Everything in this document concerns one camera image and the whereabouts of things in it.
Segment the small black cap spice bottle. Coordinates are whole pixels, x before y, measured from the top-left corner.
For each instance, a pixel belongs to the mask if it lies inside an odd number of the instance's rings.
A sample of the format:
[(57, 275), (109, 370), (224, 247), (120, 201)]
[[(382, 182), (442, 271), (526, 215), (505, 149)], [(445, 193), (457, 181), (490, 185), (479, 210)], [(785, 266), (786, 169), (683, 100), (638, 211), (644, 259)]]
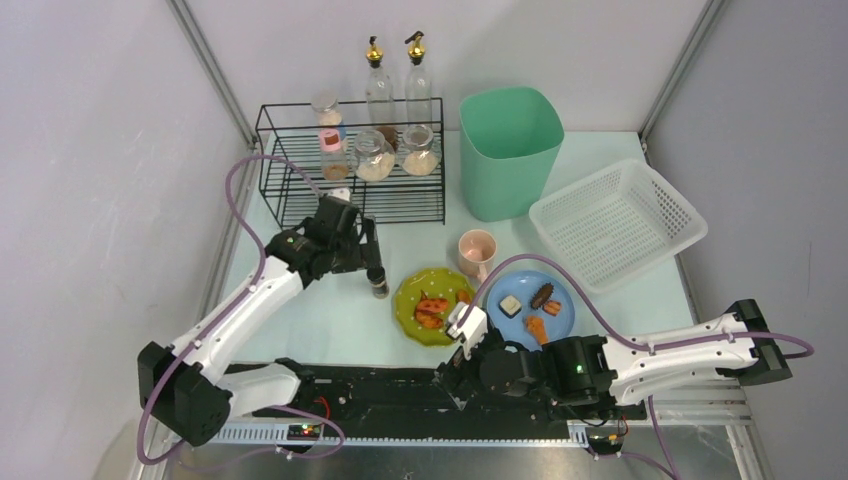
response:
[(383, 267), (374, 267), (367, 270), (367, 278), (375, 298), (383, 299), (389, 295), (389, 285)]

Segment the blue plate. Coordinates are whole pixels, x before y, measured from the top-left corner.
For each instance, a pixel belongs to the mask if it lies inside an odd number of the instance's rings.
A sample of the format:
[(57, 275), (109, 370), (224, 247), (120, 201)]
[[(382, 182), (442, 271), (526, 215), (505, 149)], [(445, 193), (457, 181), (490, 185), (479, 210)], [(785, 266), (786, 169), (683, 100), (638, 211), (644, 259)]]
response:
[[(550, 300), (562, 304), (562, 310), (557, 316), (548, 315), (542, 308), (533, 310), (529, 306), (531, 297), (547, 282), (554, 285)], [(514, 295), (522, 303), (522, 310), (514, 318), (506, 317), (498, 308), (498, 303), (506, 295)], [(488, 292), (485, 310), (492, 326), (505, 341), (517, 343), (531, 351), (538, 351), (542, 346), (525, 329), (524, 320), (528, 315), (539, 316), (545, 320), (549, 341), (569, 337), (575, 321), (574, 303), (566, 287), (548, 274), (531, 270), (512, 272), (500, 277)]]

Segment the pink lid spice shaker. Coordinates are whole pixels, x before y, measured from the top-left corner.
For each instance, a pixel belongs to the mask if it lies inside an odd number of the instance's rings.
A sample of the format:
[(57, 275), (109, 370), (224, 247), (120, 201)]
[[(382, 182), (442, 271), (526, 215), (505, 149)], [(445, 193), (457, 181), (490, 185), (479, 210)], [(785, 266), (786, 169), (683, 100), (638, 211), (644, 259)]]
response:
[(321, 129), (318, 135), (321, 170), (328, 181), (343, 181), (350, 172), (349, 162), (337, 129)]

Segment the round glass jar silver lid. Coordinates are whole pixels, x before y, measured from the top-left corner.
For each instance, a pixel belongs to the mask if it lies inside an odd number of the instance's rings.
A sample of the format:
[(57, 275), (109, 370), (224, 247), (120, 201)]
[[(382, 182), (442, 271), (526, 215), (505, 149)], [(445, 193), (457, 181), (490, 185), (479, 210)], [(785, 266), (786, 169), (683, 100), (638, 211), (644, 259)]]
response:
[(395, 166), (395, 151), (382, 132), (370, 129), (354, 139), (356, 176), (368, 183), (385, 180)]

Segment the black wire rack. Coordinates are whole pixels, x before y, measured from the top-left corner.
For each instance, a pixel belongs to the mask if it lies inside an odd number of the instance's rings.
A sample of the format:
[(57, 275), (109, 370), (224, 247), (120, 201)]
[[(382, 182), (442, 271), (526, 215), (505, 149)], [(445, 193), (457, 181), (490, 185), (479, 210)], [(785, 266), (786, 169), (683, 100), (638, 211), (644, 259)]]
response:
[[(395, 122), (380, 126), (392, 127), (396, 133), (392, 143), (396, 164), (387, 178), (379, 182), (367, 182), (356, 175), (353, 140), (360, 132), (378, 126), (371, 121), (364, 100), (342, 101), (338, 107), (347, 129), (346, 157), (350, 165), (346, 177), (339, 181), (327, 179), (322, 171), (319, 133), (324, 127), (318, 123), (310, 103), (262, 105), (255, 132), (265, 154), (293, 162), (322, 190), (349, 187), (351, 201), (365, 214), (375, 216), (379, 223), (442, 222), (445, 220), (444, 158), (440, 157), (439, 164), (426, 176), (414, 176), (403, 169), (408, 155), (403, 132), (411, 123), (405, 117), (405, 101), (397, 99), (395, 104)], [(259, 192), (281, 228), (294, 226), (317, 207), (317, 199), (307, 182), (280, 161), (262, 162)]]

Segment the pink mug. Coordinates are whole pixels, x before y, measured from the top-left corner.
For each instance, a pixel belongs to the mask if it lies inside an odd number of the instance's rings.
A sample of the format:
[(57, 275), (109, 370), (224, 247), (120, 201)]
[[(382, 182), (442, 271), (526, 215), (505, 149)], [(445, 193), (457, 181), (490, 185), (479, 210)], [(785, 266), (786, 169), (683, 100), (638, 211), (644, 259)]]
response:
[(486, 230), (465, 232), (458, 241), (458, 265), (465, 275), (484, 282), (494, 268), (497, 242)]

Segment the tall jar blue label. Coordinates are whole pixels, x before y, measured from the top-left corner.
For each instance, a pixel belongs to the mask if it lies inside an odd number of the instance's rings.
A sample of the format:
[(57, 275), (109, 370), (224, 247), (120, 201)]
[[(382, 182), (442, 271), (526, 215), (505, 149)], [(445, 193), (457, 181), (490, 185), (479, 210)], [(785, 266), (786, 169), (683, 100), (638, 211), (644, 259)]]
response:
[(320, 126), (336, 128), (344, 122), (339, 111), (338, 97), (332, 90), (323, 90), (314, 94), (311, 99), (311, 108)]

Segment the oil bottle gold spout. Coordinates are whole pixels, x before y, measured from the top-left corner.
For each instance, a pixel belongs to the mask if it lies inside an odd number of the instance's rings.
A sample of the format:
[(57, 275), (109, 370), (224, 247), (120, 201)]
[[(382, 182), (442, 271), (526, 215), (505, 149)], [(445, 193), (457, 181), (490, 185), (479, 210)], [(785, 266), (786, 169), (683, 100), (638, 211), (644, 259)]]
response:
[(420, 30), (405, 40), (410, 69), (405, 81), (406, 112), (409, 122), (428, 124), (432, 121), (432, 82), (424, 64), (426, 48)]
[(369, 65), (369, 77), (366, 82), (366, 101), (370, 120), (375, 129), (383, 134), (386, 141), (397, 149), (396, 109), (393, 84), (382, 65), (384, 53), (376, 43), (377, 37), (370, 36), (366, 50)]

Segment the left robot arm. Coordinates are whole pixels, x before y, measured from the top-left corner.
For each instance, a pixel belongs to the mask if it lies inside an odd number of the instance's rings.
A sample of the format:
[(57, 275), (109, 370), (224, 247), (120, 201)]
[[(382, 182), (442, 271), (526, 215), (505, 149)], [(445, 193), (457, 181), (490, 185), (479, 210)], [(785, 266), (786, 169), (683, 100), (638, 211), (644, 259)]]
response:
[(376, 220), (331, 195), (315, 214), (259, 246), (259, 264), (228, 299), (170, 345), (155, 342), (139, 353), (141, 405), (182, 441), (198, 447), (226, 422), (291, 403), (301, 378), (272, 362), (232, 373), (240, 348), (270, 316), (328, 274), (364, 270), (383, 277)]

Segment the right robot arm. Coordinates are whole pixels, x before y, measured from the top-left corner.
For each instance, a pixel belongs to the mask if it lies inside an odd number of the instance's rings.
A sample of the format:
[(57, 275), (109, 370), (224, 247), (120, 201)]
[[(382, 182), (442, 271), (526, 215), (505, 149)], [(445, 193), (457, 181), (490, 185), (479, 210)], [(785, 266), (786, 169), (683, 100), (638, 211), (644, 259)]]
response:
[(435, 371), (458, 404), (474, 394), (607, 410), (704, 379), (756, 386), (791, 378), (787, 356), (753, 299), (693, 327), (632, 337), (573, 336), (536, 351), (507, 349), (488, 330), (464, 341)]

